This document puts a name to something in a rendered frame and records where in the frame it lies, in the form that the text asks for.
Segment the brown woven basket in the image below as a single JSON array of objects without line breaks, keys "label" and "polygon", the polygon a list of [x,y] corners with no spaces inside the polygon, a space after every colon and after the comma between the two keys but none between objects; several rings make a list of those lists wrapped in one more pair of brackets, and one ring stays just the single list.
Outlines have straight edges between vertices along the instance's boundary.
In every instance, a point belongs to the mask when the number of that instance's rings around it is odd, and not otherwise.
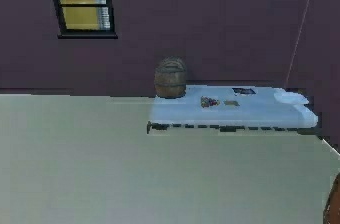
[{"label": "brown woven basket", "polygon": [[186,93],[187,68],[179,57],[164,58],[155,69],[154,87],[161,98],[175,99]]}]

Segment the colourful small object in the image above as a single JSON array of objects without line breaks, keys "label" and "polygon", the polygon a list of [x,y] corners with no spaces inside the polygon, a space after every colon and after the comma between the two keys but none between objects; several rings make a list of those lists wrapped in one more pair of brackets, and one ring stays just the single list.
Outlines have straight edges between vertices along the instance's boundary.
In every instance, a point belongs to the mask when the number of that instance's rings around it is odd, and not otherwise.
[{"label": "colourful small object", "polygon": [[213,99],[210,97],[201,97],[200,98],[200,105],[202,108],[208,108],[213,106],[218,106],[220,101],[218,99]]}]

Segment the dark blue flat book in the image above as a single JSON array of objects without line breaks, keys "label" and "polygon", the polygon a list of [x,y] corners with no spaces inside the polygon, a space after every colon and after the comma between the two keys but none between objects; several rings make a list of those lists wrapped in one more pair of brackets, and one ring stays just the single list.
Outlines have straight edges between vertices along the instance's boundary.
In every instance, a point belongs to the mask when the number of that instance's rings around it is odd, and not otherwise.
[{"label": "dark blue flat book", "polygon": [[235,95],[238,96],[247,96],[254,95],[256,92],[251,88],[232,88]]}]

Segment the pale blue pillow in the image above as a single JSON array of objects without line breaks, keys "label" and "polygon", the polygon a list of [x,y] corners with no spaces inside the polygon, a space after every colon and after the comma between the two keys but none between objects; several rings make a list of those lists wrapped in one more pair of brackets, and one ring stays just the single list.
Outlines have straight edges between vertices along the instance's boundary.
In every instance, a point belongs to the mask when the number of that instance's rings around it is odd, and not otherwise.
[{"label": "pale blue pillow", "polygon": [[280,103],[291,104],[291,105],[305,105],[309,103],[309,100],[294,92],[277,92],[274,94],[275,99]]}]

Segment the black framed window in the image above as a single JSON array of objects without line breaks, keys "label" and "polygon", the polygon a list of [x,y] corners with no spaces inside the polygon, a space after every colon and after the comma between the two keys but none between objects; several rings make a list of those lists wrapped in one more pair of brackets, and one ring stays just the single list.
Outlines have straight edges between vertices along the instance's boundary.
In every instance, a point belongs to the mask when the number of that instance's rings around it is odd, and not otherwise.
[{"label": "black framed window", "polygon": [[53,0],[59,39],[117,39],[113,0]]}]

